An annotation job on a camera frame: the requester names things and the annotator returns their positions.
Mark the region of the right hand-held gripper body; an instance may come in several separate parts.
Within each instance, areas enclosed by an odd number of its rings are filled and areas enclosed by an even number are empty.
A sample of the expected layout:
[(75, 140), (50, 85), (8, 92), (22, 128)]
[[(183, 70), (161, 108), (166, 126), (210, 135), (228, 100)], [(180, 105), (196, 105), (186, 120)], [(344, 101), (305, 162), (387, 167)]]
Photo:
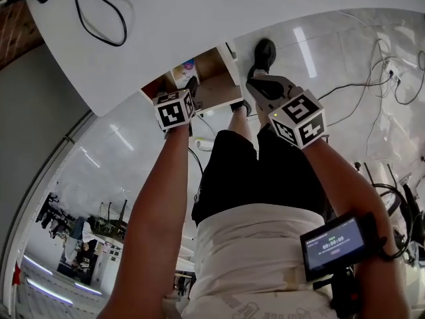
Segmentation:
[[(283, 96), (277, 100), (267, 100), (248, 85), (252, 80), (279, 82), (283, 86)], [(309, 90), (296, 86), (283, 76), (272, 75), (250, 78), (246, 88), (261, 109), (268, 113), (276, 135), (289, 144), (302, 150), (326, 135), (325, 110)]]

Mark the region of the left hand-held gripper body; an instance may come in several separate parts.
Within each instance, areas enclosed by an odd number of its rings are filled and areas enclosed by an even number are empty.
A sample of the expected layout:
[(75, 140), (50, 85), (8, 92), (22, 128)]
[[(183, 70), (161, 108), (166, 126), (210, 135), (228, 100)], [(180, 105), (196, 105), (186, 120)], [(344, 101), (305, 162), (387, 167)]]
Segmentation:
[(189, 136), (193, 136), (191, 119), (196, 115), (195, 104), (190, 90), (176, 92), (159, 92), (153, 99), (155, 117), (159, 127), (167, 138), (176, 127), (189, 125)]

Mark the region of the blue yellow packet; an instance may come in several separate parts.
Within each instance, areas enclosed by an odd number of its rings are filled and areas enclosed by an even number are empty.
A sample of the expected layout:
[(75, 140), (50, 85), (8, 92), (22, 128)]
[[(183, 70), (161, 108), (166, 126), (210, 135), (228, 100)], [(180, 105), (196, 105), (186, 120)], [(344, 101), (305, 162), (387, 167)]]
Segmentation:
[(195, 60), (193, 58), (173, 68), (171, 70), (171, 75), (173, 77), (175, 86), (178, 89), (183, 89), (186, 87), (187, 83), (192, 77), (195, 77), (197, 81), (199, 81)]

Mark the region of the wooden drawer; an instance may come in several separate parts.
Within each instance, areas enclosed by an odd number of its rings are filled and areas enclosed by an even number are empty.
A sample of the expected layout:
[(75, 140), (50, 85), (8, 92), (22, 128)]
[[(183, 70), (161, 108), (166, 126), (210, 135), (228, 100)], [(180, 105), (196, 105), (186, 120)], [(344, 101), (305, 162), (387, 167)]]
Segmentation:
[[(228, 43), (201, 53), (194, 60), (199, 76), (196, 95), (199, 114), (242, 100), (236, 53)], [(152, 101), (159, 92), (170, 93), (179, 90), (175, 86), (171, 70), (141, 87), (141, 94)]]

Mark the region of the person's left forearm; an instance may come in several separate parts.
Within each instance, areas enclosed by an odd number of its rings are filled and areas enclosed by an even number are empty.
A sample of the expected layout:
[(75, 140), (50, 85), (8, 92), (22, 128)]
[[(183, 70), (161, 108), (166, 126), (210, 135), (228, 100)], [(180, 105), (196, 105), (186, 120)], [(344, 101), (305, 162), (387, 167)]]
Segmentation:
[(164, 319), (187, 211), (189, 125), (173, 128), (131, 211), (112, 294), (98, 319)]

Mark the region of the person's right forearm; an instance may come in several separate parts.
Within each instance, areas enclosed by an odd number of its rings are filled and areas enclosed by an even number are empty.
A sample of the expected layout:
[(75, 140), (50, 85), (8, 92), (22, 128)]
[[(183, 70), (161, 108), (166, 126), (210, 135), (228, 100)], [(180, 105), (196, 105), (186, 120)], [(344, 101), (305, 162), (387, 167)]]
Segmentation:
[[(397, 252), (390, 218), (375, 188), (322, 139), (302, 152), (311, 164), (337, 216), (371, 212), (379, 237), (386, 238), (384, 251)], [(402, 263), (369, 257), (355, 267), (360, 286), (362, 319), (409, 319), (410, 307), (403, 289)]]

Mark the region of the person's right leg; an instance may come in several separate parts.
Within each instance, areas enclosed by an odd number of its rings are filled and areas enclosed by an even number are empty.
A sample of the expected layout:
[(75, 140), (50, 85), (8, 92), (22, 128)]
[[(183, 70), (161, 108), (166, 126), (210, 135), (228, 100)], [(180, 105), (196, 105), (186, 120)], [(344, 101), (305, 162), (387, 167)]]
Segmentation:
[(273, 127), (270, 123), (268, 113), (263, 111), (258, 103), (256, 103), (256, 113), (260, 123), (260, 131), (272, 131)]

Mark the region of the person's leg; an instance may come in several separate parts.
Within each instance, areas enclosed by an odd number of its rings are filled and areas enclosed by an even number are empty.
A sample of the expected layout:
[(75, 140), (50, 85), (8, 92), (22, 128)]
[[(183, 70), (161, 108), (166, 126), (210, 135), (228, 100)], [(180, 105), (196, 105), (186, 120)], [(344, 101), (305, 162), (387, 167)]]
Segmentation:
[(250, 139), (250, 128), (247, 119), (247, 109), (241, 106), (232, 111), (232, 118), (228, 126), (229, 131), (233, 131), (246, 139)]
[(260, 131), (272, 131), (273, 127), (270, 123), (268, 113), (263, 111), (258, 103), (256, 103), (256, 113), (260, 123)]

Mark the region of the person's right black shoe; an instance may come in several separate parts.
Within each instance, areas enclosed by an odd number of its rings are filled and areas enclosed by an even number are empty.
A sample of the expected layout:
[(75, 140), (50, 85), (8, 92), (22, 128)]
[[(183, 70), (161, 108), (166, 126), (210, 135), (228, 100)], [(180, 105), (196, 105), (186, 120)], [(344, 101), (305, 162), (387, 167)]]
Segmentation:
[(270, 67), (276, 60), (276, 46), (270, 39), (261, 39), (254, 49), (254, 64), (248, 71), (247, 79), (269, 74)]

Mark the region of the white plug adapter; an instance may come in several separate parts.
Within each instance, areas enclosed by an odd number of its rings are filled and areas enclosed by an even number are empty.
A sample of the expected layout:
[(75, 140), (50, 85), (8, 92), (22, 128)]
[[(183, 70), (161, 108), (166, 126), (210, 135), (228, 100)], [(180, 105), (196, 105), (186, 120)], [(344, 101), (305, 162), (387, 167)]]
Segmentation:
[(214, 140), (196, 137), (195, 146), (203, 152), (211, 152), (213, 150)]

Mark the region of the white desk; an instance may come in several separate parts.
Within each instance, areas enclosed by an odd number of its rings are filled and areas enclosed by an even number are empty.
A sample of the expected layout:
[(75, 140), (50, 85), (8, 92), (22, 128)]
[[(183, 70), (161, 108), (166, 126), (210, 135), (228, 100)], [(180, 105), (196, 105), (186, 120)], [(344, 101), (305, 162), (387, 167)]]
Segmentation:
[(118, 16), (99, 0), (29, 1), (53, 57), (98, 116), (169, 69), (225, 41), (282, 21), (339, 9), (393, 8), (425, 13), (425, 0), (112, 0), (122, 12), (121, 47), (91, 37), (78, 14), (113, 41)]

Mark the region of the white floor socket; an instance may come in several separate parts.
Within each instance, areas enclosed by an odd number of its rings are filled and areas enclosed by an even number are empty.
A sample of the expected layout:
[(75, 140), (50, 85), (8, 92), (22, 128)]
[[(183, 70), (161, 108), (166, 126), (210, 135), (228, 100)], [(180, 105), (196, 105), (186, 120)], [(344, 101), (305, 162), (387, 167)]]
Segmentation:
[(400, 66), (393, 60), (388, 60), (384, 65), (384, 70), (390, 76), (390, 81), (397, 84), (402, 74)]

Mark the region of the black office chair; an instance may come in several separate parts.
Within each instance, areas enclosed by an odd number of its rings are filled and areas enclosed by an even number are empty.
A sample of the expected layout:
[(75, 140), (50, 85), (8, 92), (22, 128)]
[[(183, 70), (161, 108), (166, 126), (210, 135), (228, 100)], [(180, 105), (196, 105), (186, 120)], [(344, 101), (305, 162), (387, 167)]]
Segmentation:
[(402, 233), (396, 225), (392, 226), (397, 252), (388, 254), (384, 249), (386, 239), (382, 237), (377, 246), (379, 257), (386, 261), (401, 258), (408, 266), (425, 269), (425, 210), (419, 208), (407, 181), (402, 181), (400, 185), (395, 179), (392, 185), (375, 183), (366, 163), (356, 161), (354, 166), (357, 171), (362, 169), (366, 171), (374, 188), (383, 190), (380, 197), (385, 204), (388, 216), (399, 211), (405, 223), (405, 233)]

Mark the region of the person's white printed shirt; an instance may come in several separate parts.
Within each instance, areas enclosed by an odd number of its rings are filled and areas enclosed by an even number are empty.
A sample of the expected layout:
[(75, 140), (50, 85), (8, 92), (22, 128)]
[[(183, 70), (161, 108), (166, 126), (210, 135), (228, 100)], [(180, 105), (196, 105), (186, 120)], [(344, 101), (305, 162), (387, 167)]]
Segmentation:
[(269, 204), (202, 220), (182, 319), (338, 319), (330, 288), (305, 279), (300, 237), (323, 224), (312, 211)]

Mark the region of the ceiling tube light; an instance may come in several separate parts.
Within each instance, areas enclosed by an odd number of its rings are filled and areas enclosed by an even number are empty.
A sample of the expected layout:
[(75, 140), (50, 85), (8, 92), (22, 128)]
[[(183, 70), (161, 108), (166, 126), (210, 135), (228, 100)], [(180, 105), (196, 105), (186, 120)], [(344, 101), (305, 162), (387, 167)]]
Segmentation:
[(75, 282), (75, 283), (74, 283), (74, 285), (75, 285), (75, 287), (77, 287), (77, 288), (79, 288), (79, 289), (81, 289), (81, 290), (84, 290), (84, 291), (86, 291), (86, 292), (89, 292), (89, 293), (91, 293), (91, 294), (95, 294), (95, 295), (97, 295), (97, 296), (101, 296), (101, 295), (102, 295), (102, 293), (101, 293), (100, 291), (95, 290), (95, 289), (93, 289), (93, 288), (90, 288), (89, 286), (86, 286), (86, 285), (81, 284), (81, 283), (79, 283), (79, 282)]
[(31, 257), (27, 256), (27, 255), (23, 255), (23, 258), (30, 264), (32, 264), (33, 266), (39, 268), (40, 270), (42, 270), (43, 272), (49, 274), (49, 275), (53, 275), (52, 271), (47, 269), (46, 267), (42, 266), (40, 263), (38, 263), (37, 261), (33, 260)]
[(61, 301), (61, 302), (65, 303), (67, 305), (70, 305), (70, 306), (72, 306), (74, 304), (73, 301), (71, 301), (71, 299), (69, 299), (69, 298), (67, 298), (63, 295), (60, 295), (60, 294), (56, 293), (55, 291), (46, 288), (45, 286), (42, 286), (41, 284), (37, 283), (33, 279), (27, 278), (27, 282), (30, 284), (31, 287), (35, 288), (36, 290), (38, 290), (39, 292), (41, 292), (41, 293), (43, 293), (47, 296), (53, 297), (55, 300)]

